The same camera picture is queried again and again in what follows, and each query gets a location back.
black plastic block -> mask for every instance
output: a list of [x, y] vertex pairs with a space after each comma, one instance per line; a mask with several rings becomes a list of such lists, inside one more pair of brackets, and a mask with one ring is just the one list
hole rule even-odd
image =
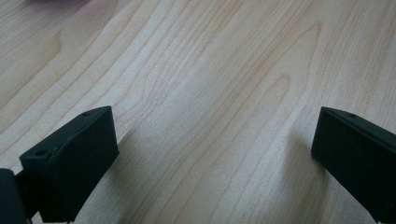
[[8, 169], [0, 169], [0, 223], [27, 223], [16, 179]]
[[396, 222], [395, 134], [322, 107], [311, 153], [375, 221]]
[[77, 116], [22, 154], [43, 221], [74, 221], [118, 155], [110, 106]]

screw hole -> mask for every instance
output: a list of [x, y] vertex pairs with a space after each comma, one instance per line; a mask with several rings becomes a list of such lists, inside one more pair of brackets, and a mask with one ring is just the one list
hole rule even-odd
[[35, 153], [37, 156], [44, 156], [47, 154], [47, 150], [39, 150]]

wood grain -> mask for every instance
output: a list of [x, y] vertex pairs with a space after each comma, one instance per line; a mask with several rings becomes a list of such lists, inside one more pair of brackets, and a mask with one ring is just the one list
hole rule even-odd
[[374, 223], [310, 146], [323, 105], [396, 133], [395, 1], [0, 0], [0, 71], [15, 173], [113, 106], [120, 156], [76, 223]]

black device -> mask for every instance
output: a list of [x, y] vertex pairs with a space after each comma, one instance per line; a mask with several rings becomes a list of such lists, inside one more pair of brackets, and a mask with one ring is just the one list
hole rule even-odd
[[119, 155], [110, 106], [80, 114], [0, 169], [0, 223], [70, 222]]
[[346, 111], [322, 107], [311, 149], [376, 222], [396, 222], [396, 135]]

wooden table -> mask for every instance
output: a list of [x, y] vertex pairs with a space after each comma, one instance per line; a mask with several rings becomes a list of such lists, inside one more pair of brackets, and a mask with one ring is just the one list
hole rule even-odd
[[1, 167], [113, 106], [76, 223], [375, 223], [310, 147], [323, 105], [396, 133], [396, 1], [0, 0], [0, 55]]

